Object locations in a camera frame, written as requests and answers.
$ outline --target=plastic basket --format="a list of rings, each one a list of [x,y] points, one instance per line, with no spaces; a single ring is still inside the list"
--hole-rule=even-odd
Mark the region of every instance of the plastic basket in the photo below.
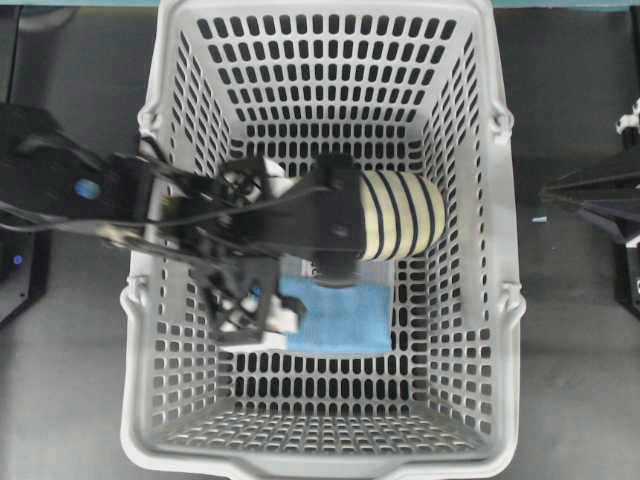
[[[421,480],[508,464],[525,303],[488,3],[165,1],[139,122],[203,175],[259,152],[304,174],[323,149],[419,172],[448,216],[437,245],[396,264],[378,358],[218,351],[189,267],[134,254],[121,439],[136,464]]]

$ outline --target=black cable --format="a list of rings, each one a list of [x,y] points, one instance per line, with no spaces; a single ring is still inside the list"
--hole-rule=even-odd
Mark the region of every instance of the black cable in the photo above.
[[[306,197],[313,193],[326,192],[329,190],[330,190],[329,187],[323,187],[323,186],[311,187],[307,190],[302,190],[298,193],[294,193],[289,196],[252,203],[251,205],[245,205],[242,207],[226,208],[223,210],[217,210],[215,212],[206,212],[198,215],[192,215],[190,217],[177,218],[175,220],[147,220],[144,222],[126,222],[126,221],[117,221],[117,220],[109,221],[109,220],[101,220],[101,219],[77,219],[77,220],[60,220],[55,222],[38,223],[34,225],[10,225],[6,223],[0,223],[0,228],[9,230],[11,232],[18,232],[18,233],[37,233],[37,232],[44,232],[46,230],[51,230],[56,228],[82,226],[82,225],[89,225],[92,223],[104,223],[107,225],[112,225],[115,227],[124,227],[124,228],[179,227],[182,225],[191,225],[194,223],[204,222],[206,220],[212,220],[214,218],[218,218],[226,215],[229,215],[229,216],[239,215],[241,213],[248,213],[248,212],[254,212],[256,210],[262,210],[264,208],[277,207],[277,206],[292,202],[293,200],[298,200],[302,197]]]
[[[145,142],[147,145],[151,147],[151,150],[153,150],[153,153],[157,157],[158,161],[162,163],[166,163],[167,165],[170,165],[169,160],[165,156],[164,152],[162,151],[162,148],[160,148],[160,145],[158,144],[158,141],[154,137],[150,135],[143,135],[140,137],[140,140],[142,140],[143,142]]]

